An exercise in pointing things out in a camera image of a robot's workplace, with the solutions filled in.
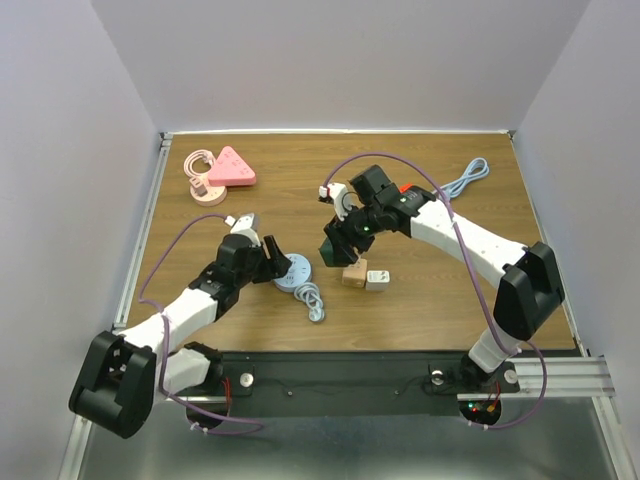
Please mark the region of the round light blue power socket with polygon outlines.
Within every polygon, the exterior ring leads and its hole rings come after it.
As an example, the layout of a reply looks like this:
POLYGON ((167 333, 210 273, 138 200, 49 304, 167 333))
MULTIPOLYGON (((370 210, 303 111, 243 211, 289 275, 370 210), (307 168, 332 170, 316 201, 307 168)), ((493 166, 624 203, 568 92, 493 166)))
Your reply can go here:
POLYGON ((310 261, 299 253, 287 253, 286 258, 291 262, 286 274, 273 281, 277 289, 285 293, 294 293, 298 287, 312 279, 310 261))

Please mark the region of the dark green cube socket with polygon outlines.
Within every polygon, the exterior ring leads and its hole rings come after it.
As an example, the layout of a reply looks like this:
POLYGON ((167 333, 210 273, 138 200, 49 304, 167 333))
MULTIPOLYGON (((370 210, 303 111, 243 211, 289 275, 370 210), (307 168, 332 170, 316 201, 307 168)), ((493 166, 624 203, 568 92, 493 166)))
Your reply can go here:
POLYGON ((338 266, 336 263, 333 243, 328 237, 324 239, 319 247, 319 253, 326 267, 336 268, 338 266))

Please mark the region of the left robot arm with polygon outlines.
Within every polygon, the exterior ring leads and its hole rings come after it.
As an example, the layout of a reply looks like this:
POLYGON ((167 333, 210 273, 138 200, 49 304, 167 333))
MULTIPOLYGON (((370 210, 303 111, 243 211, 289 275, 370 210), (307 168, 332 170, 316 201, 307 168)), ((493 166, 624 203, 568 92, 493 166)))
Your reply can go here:
POLYGON ((119 334, 103 331, 91 341, 71 390, 70 411, 129 438, 170 395, 191 387, 215 392, 222 369, 206 350, 187 348, 183 341, 225 315, 242 288, 282 278, 290 266, 273 236, 255 244, 244 235, 226 235, 215 260, 168 306, 119 334))

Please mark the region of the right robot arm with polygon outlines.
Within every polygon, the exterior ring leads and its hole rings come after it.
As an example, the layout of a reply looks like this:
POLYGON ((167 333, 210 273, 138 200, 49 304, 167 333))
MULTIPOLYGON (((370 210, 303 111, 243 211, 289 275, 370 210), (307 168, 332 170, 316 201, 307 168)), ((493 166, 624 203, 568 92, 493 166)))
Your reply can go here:
POLYGON ((438 189, 400 188, 373 165, 348 184, 326 180, 319 199, 334 208, 320 248, 326 266, 351 266, 377 234, 400 232, 463 262, 471 281, 484 278, 495 288, 494 304, 481 306, 487 328, 461 361, 461 381, 472 390, 491 384, 498 368, 565 300, 556 257, 547 244, 526 246, 482 228, 454 213, 438 189))

